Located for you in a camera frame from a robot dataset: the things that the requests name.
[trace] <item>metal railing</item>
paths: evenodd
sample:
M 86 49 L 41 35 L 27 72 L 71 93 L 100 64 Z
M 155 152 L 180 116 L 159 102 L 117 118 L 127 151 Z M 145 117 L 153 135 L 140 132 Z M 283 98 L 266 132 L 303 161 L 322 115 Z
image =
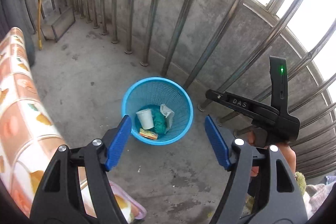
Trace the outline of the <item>metal railing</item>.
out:
M 181 35 L 181 32 L 183 30 L 184 24 L 186 22 L 186 19 L 188 17 L 191 5 L 194 0 L 184 0 L 184 3 L 182 5 L 182 8 L 179 13 L 179 17 L 177 19 L 173 35 L 171 37 L 169 48 L 166 53 L 164 65 L 161 70 L 161 75 L 166 76 L 167 71 L 169 69 L 169 65 L 171 63 L 174 51 L 176 49 L 176 46 L 179 42 L 179 37 Z M 221 92 L 224 92 L 228 87 L 230 87 L 234 82 L 237 81 L 254 63 L 255 61 L 266 51 L 266 49 L 274 42 L 274 40 L 283 32 L 285 31 L 287 23 L 290 21 L 290 19 L 293 17 L 295 12 L 300 7 L 303 0 L 294 0 L 291 6 L 288 8 L 284 16 L 280 19 L 277 19 L 276 17 L 273 17 L 273 15 L 278 11 L 280 6 L 283 4 L 284 0 L 270 0 L 267 6 L 263 8 L 264 11 L 272 15 L 272 20 L 275 19 L 276 22 L 273 24 L 273 28 L 270 31 L 270 33 L 267 35 L 267 37 L 256 47 L 256 49 L 249 55 L 249 57 L 236 69 L 234 73 L 217 89 Z M 87 15 L 87 21 L 89 22 L 91 20 L 90 15 L 90 8 L 92 10 L 92 19 L 93 19 L 93 28 L 98 28 L 99 25 L 97 23 L 97 14 L 96 14 L 96 6 L 95 6 L 95 0 L 91 0 L 91 3 L 89 0 L 84 0 L 86 3 L 86 15 Z M 210 39 L 205 51 L 203 52 L 202 56 L 198 60 L 196 66 L 193 68 L 192 72 L 190 73 L 188 79 L 184 83 L 184 88 L 188 88 L 193 80 L 197 77 L 198 73 L 203 68 L 204 64 L 207 62 L 208 58 L 211 56 L 212 52 L 215 50 L 216 46 L 219 44 L 223 36 L 225 35 L 227 29 L 229 28 L 231 22 L 234 20 L 235 15 L 239 9 L 239 7 L 242 6 L 244 2 L 251 2 L 251 0 L 233 0 L 230 8 L 226 12 L 226 14 L 223 17 L 222 22 L 217 27 L 216 31 L 214 32 L 212 38 Z M 74 10 L 81 13 L 81 16 L 84 17 L 84 9 L 83 9 L 83 1 L 82 0 L 70 0 L 71 5 L 73 6 Z M 146 36 L 144 40 L 144 47 L 142 52 L 142 60 L 141 64 L 143 66 L 148 65 L 148 56 L 149 56 L 149 50 L 151 45 L 151 39 L 152 39 L 152 31 L 153 31 L 153 24 L 155 21 L 156 16 L 156 10 L 158 6 L 159 0 L 151 0 L 150 5 L 150 12 L 148 16 L 147 21 L 147 28 L 146 28 Z M 112 0 L 112 42 L 118 42 L 118 33 L 117 33 L 117 0 Z M 107 26 L 106 26 L 106 15 L 105 15 L 105 0 L 100 0 L 100 8 L 101 8 L 101 22 L 102 22 L 102 34 L 106 35 L 108 34 Z M 126 50 L 125 53 L 130 54 L 132 53 L 132 23 L 133 23 L 133 13 L 134 13 L 134 0 L 128 0 L 128 24 L 126 28 Z M 326 34 L 322 37 L 322 39 L 316 44 L 316 46 L 309 52 L 306 52 L 305 54 L 301 55 L 303 56 L 300 61 L 298 61 L 289 71 L 288 71 L 288 79 L 291 80 L 293 77 L 295 77 L 299 72 L 301 72 L 304 68 L 306 68 L 312 60 L 315 58 L 315 56 L 321 51 L 321 49 L 325 46 L 325 44 L 328 42 L 330 37 L 333 35 L 333 33 L 336 30 L 336 19 L 334 20 L 333 24 L 330 26 Z M 323 83 L 320 83 L 315 90 L 313 90 L 308 95 L 304 96 L 302 99 L 294 103 L 292 106 L 289 107 L 289 112 L 293 112 L 303 105 L 310 102 L 313 98 L 315 98 L 317 95 L 324 92 L 327 87 L 336 80 L 336 74 L 333 75 L 330 79 L 324 81 Z M 265 98 L 267 98 L 271 93 L 271 87 L 269 86 L 263 92 L 259 93 L 257 96 L 254 97 L 254 100 L 262 101 Z M 202 104 L 198 105 L 199 109 L 204 111 L 204 109 L 209 105 L 210 101 L 206 100 Z M 330 103 L 327 105 L 324 109 L 320 110 L 316 114 L 312 115 L 311 117 L 307 118 L 301 123 L 300 128 L 304 128 L 308 125 L 311 125 L 312 123 L 318 121 L 328 113 L 333 113 L 334 109 L 336 108 L 336 103 Z M 222 124 L 234 117 L 239 115 L 237 112 L 231 112 L 225 117 L 222 117 L 219 119 L 219 124 Z M 329 130 L 335 128 L 336 121 L 332 121 L 330 124 L 324 126 L 323 128 L 317 130 L 314 133 L 311 133 L 307 135 L 304 138 L 301 138 L 297 140 L 296 142 L 291 143 L 291 146 L 297 146 L 299 144 L 302 144 L 306 141 L 312 140 L 314 138 L 317 138 Z M 323 157 L 324 155 L 327 155 L 328 153 L 336 150 L 336 136 L 330 138 L 329 140 L 324 141 L 321 144 L 315 145 L 310 147 L 309 149 L 302 150 L 297 154 L 299 160 L 298 160 L 298 167 L 303 168 L 307 174 L 307 177 L 315 176 L 316 174 L 319 174 L 321 172 L 324 172 L 326 170 L 329 170 L 330 168 L 336 167 L 336 162 L 330 162 L 328 165 L 320 166 L 316 170 L 312 170 L 312 166 L 316 164 L 313 163 L 313 165 L 310 164 L 310 161 L 312 159 L 315 159 L 316 156 L 309 156 L 306 157 L 304 160 L 300 160 L 300 157 L 303 155 L 306 155 L 307 153 L 317 151 L 321 148 L 323 148 L 325 145 L 334 143 L 334 146 L 330 147 L 328 150 L 324 150 L 320 155 L 317 157 Z

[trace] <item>concrete wall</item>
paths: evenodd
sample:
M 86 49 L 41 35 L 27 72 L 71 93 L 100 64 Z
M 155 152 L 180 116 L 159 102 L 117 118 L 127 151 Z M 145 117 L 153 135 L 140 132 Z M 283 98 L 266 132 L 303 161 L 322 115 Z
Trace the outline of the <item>concrete wall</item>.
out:
M 178 83 L 184 83 L 184 80 L 200 58 L 209 39 L 223 19 L 223 16 L 232 1 L 233 0 L 194 1 L 179 39 L 179 43 L 176 47 L 172 60 L 173 64 L 170 66 L 168 72 L 170 78 L 176 80 Z M 63 5 L 63 0 L 55 0 L 55 3 L 56 6 Z M 100 0 L 95 0 L 95 3 L 99 23 L 101 22 Z M 141 54 L 141 48 L 146 34 L 150 3 L 151 0 L 135 0 L 134 2 L 133 51 L 136 55 Z M 149 57 L 149 62 L 151 64 L 157 64 L 156 67 L 158 72 L 161 70 L 164 56 L 167 53 L 182 3 L 183 0 L 159 1 Z M 37 0 L 29 0 L 29 5 L 35 20 L 36 4 Z M 111 0 L 105 0 L 107 22 L 111 21 L 111 4 Z M 43 0 L 43 8 L 46 14 L 51 11 L 50 0 Z M 118 35 L 122 43 L 125 43 L 127 20 L 127 0 L 117 0 Z M 241 7 L 227 33 L 224 35 L 212 56 L 197 76 L 197 81 L 189 88 L 189 91 L 195 87 L 202 87 L 202 91 L 207 88 L 217 89 L 268 35 L 270 30 L 271 26 L 256 13 L 245 6 Z M 300 59 L 295 50 L 283 39 L 283 37 L 278 37 L 256 63 L 240 79 L 238 79 L 228 91 L 252 98 L 268 87 L 271 84 L 269 77 L 270 55 L 285 57 L 287 59 L 288 69 Z M 289 82 L 288 105 L 292 105 L 315 88 L 316 83 L 310 72 L 307 68 L 303 69 Z M 266 99 L 265 102 L 269 104 L 270 98 Z M 322 95 L 319 95 L 293 114 L 303 121 L 323 109 L 325 106 L 326 104 Z M 218 108 L 218 106 L 216 106 L 215 114 L 217 116 L 220 117 L 228 112 L 227 108 Z M 312 125 L 303 128 L 300 131 L 299 138 L 315 132 L 330 122 L 330 116 L 326 115 Z M 334 130 L 330 130 L 328 133 L 325 133 L 312 141 L 296 146 L 295 151 L 299 152 L 309 146 L 324 142 L 326 139 L 331 138 L 331 136 L 334 136 Z M 324 149 L 325 148 L 314 153 L 318 155 Z M 303 160 L 304 158 L 305 157 L 302 156 L 299 157 L 298 160 Z

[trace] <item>green cloth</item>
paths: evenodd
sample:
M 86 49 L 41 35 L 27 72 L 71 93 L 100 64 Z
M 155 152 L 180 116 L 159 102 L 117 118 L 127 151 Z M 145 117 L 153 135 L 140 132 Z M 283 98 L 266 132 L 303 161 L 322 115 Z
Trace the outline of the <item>green cloth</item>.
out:
M 165 134 L 166 133 L 166 118 L 162 115 L 160 109 L 152 108 L 152 116 L 153 116 L 153 131 L 157 134 Z

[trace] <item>trash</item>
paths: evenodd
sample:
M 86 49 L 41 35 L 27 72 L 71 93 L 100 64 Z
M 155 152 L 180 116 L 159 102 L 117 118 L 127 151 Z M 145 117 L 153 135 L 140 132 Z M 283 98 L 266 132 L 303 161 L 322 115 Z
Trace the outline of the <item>trash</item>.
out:
M 159 106 L 152 108 L 154 128 L 153 131 L 157 134 L 166 133 L 166 118 L 162 115 Z
M 152 110 L 150 108 L 139 110 L 136 114 L 143 129 L 147 130 L 154 127 Z
M 152 131 L 149 131 L 149 130 L 144 130 L 143 128 L 140 128 L 140 131 L 139 131 L 140 135 L 142 137 L 145 137 L 145 138 L 148 138 L 148 139 L 151 139 L 151 140 L 157 140 L 158 139 L 158 135 Z
M 171 128 L 171 125 L 173 124 L 173 117 L 175 112 L 172 111 L 169 107 L 167 107 L 165 104 L 160 105 L 160 111 L 162 115 L 166 118 L 166 132 Z

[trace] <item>human hand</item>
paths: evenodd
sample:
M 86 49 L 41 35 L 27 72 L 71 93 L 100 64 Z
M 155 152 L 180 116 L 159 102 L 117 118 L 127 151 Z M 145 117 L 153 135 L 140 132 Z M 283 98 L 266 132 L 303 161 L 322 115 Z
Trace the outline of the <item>human hand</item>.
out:
M 255 134 L 253 131 L 250 131 L 247 133 L 247 142 L 254 146 L 255 142 Z M 295 168 L 296 168 L 296 154 L 295 152 L 290 148 L 290 146 L 287 143 L 276 143 L 275 144 L 281 151 L 283 157 L 286 159 L 290 169 L 295 174 Z M 251 177 L 256 177 L 259 172 L 258 166 L 253 166 L 251 169 Z

